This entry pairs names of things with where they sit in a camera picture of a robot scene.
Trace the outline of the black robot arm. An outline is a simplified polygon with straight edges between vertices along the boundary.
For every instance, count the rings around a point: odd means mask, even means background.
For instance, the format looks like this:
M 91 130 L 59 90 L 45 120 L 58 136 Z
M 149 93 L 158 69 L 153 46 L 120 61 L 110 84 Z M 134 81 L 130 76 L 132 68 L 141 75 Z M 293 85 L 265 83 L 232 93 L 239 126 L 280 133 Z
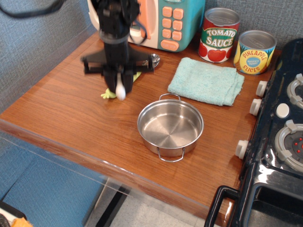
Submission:
M 119 100 L 132 91 L 137 72 L 153 71 L 152 54 L 133 49 L 129 43 L 130 26 L 140 12 L 135 0 L 93 0 L 99 20 L 99 36 L 104 48 L 82 57 L 84 72 L 100 73 Z

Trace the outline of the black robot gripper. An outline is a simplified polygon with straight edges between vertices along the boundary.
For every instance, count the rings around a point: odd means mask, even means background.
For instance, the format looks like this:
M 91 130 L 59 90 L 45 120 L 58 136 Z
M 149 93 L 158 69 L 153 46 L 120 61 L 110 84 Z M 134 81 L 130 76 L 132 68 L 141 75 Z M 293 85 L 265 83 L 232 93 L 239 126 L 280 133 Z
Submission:
M 119 44 L 104 43 L 104 48 L 96 53 L 81 57 L 84 73 L 100 73 L 104 76 L 109 91 L 116 93 L 117 72 L 122 73 L 122 83 L 126 93 L 132 91 L 134 73 L 154 71 L 152 55 L 130 46 L 127 41 Z

